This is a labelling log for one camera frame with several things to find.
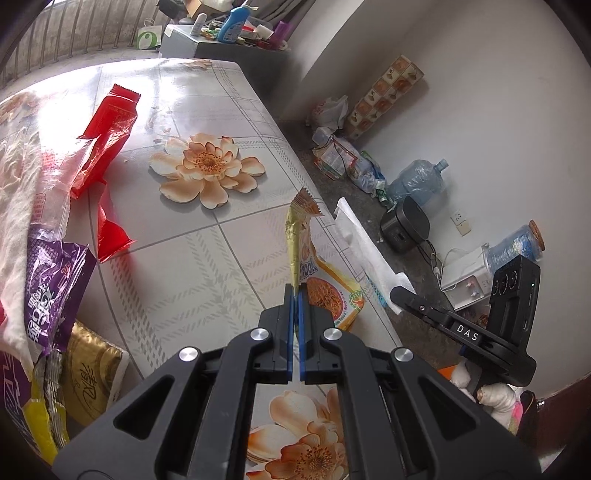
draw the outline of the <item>white wall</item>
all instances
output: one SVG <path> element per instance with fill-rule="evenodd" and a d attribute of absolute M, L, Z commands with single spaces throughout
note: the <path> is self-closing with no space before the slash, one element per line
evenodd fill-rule
<path fill-rule="evenodd" d="M 449 161 L 447 196 L 429 208 L 441 256 L 535 219 L 547 250 L 530 388 L 567 385 L 591 370 L 591 68 L 541 0 L 442 0 L 392 53 L 425 81 L 360 146 L 389 179 L 416 158 Z M 449 219 L 456 208 L 472 224 L 464 237 Z"/>
<path fill-rule="evenodd" d="M 385 70 L 392 63 L 392 46 L 437 1 L 316 0 L 289 40 L 290 66 L 274 113 L 303 119 L 326 97 L 365 93 L 356 87 L 376 65 Z"/>

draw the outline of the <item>white plastic bag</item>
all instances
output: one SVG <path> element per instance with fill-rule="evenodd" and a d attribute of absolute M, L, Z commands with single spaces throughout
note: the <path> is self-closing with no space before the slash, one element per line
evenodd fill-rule
<path fill-rule="evenodd" d="M 341 198 L 336 204 L 335 226 L 351 247 L 353 254 L 361 264 L 363 271 L 368 276 L 380 302 L 386 302 L 395 314 L 400 314 L 402 309 L 390 300 L 390 291 L 394 287 L 402 286 L 415 293 L 413 285 L 404 272 L 394 273 L 392 268 L 384 260 L 378 247 L 364 230 L 347 200 Z"/>
<path fill-rule="evenodd" d="M 331 132 L 336 132 L 343 128 L 347 111 L 349 110 L 349 101 L 346 95 L 338 100 L 327 98 L 320 102 L 310 112 L 308 123 L 314 129 L 317 127 L 328 127 Z"/>
<path fill-rule="evenodd" d="M 138 50 L 149 50 L 162 43 L 162 25 L 154 25 L 154 20 L 146 18 L 144 26 L 138 29 L 136 46 Z"/>

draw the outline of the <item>metal bar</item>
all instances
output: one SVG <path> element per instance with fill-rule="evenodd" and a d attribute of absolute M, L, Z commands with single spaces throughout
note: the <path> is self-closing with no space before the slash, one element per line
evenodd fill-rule
<path fill-rule="evenodd" d="M 129 43 L 127 44 L 128 47 L 134 46 L 135 41 L 135 32 L 138 29 L 139 19 L 142 17 L 142 12 L 144 11 L 144 7 L 147 0 L 142 0 L 142 4 L 139 6 L 139 11 L 137 17 L 135 17 L 134 29 L 131 31 L 131 38 L 129 39 Z"/>
<path fill-rule="evenodd" d="M 123 13 L 121 14 L 121 21 L 119 22 L 119 28 L 117 29 L 117 35 L 115 35 L 115 42 L 113 43 L 113 48 L 117 48 L 119 46 L 119 36 L 121 35 L 121 29 L 123 28 L 123 22 L 125 21 L 125 15 L 127 14 L 127 9 L 129 7 L 129 0 L 125 2 L 125 6 L 123 7 Z"/>
<path fill-rule="evenodd" d="M 105 14 L 105 23 L 103 24 L 103 33 L 100 34 L 100 42 L 98 51 L 103 49 L 103 42 L 105 41 L 105 32 L 107 31 L 107 23 L 109 22 L 109 14 L 111 13 L 111 5 L 113 4 L 113 0 L 109 0 L 109 6 L 107 7 L 107 13 Z"/>
<path fill-rule="evenodd" d="M 80 8 L 82 7 L 83 0 L 78 0 L 78 7 L 76 8 L 76 15 L 74 16 L 74 25 L 72 25 L 72 35 L 70 36 L 70 50 L 68 52 L 68 58 L 72 58 L 72 50 L 74 49 L 74 37 L 76 35 L 76 24 L 78 23 L 78 17 L 80 16 Z"/>
<path fill-rule="evenodd" d="M 27 70 L 25 72 L 26 75 L 31 73 L 31 50 L 33 48 L 33 34 L 35 32 L 35 25 L 37 25 L 37 19 L 33 20 L 33 24 L 29 29 L 29 46 L 27 48 Z"/>
<path fill-rule="evenodd" d="M 92 27 L 92 21 L 95 17 L 96 4 L 97 0 L 95 0 L 95 3 L 92 4 L 92 10 L 90 11 L 90 18 L 88 20 L 88 27 L 86 27 L 86 38 L 84 39 L 82 53 L 88 53 L 88 39 L 90 38 L 90 28 Z"/>
<path fill-rule="evenodd" d="M 66 0 L 66 2 L 64 3 L 64 9 L 61 11 L 60 26 L 57 28 L 56 52 L 53 55 L 53 63 L 57 62 L 57 56 L 60 52 L 61 26 L 64 24 L 64 17 L 66 16 L 66 9 L 68 8 L 69 2 L 70 0 Z"/>
<path fill-rule="evenodd" d="M 53 6 L 56 4 L 56 0 L 51 2 L 51 6 L 47 11 L 47 18 L 45 20 L 45 29 L 43 30 L 43 40 L 41 41 L 41 63 L 39 64 L 39 68 L 43 68 L 43 64 L 45 61 L 45 41 L 47 39 L 47 29 L 49 27 L 49 19 L 51 18 L 51 12 L 53 12 Z"/>
<path fill-rule="evenodd" d="M 14 78 L 16 80 L 18 78 L 18 47 L 21 46 L 21 43 L 17 43 L 17 49 L 14 51 Z"/>

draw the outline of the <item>white appliance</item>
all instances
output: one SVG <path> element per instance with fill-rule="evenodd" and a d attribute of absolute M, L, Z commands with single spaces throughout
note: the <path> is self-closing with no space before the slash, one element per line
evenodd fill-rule
<path fill-rule="evenodd" d="M 486 267 L 486 249 L 488 245 L 482 245 L 443 267 L 441 289 L 454 310 L 491 296 L 492 276 Z"/>

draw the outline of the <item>yellow snack bag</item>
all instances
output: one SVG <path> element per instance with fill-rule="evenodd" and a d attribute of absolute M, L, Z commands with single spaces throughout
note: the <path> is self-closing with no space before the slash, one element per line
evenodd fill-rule
<path fill-rule="evenodd" d="M 66 411 L 83 426 L 119 396 L 129 353 L 76 321 L 61 378 Z"/>
<path fill-rule="evenodd" d="M 290 204 L 285 223 L 291 283 L 297 293 L 302 282 L 308 285 L 310 304 L 330 310 L 335 326 L 347 330 L 363 308 L 359 283 L 316 254 L 310 234 L 310 219 L 322 216 L 318 204 L 302 188 Z"/>

